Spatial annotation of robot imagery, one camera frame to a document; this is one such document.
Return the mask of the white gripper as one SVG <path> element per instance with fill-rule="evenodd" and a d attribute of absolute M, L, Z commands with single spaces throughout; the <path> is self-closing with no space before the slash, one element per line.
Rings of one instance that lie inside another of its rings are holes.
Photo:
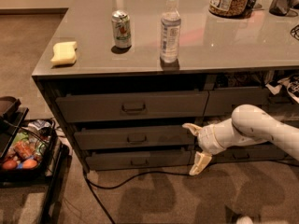
<path fill-rule="evenodd" d="M 194 163 L 189 171 L 189 175 L 199 175 L 211 162 L 212 156 L 225 150 L 216 139 L 214 134 L 214 126 L 207 125 L 201 128 L 192 123 L 184 123 L 184 129 L 189 130 L 194 136 L 198 136 L 198 145 L 204 152 L 196 152 L 194 156 Z"/>

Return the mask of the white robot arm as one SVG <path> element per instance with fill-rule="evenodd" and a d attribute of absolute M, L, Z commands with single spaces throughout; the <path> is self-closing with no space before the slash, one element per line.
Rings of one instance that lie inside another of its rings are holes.
<path fill-rule="evenodd" d="M 229 119 L 204 127 L 184 123 L 198 140 L 202 151 L 196 151 L 189 175 L 199 175 L 212 157 L 229 147 L 245 147 L 264 143 L 276 145 L 299 160 L 299 129 L 274 119 L 255 105 L 240 105 Z"/>

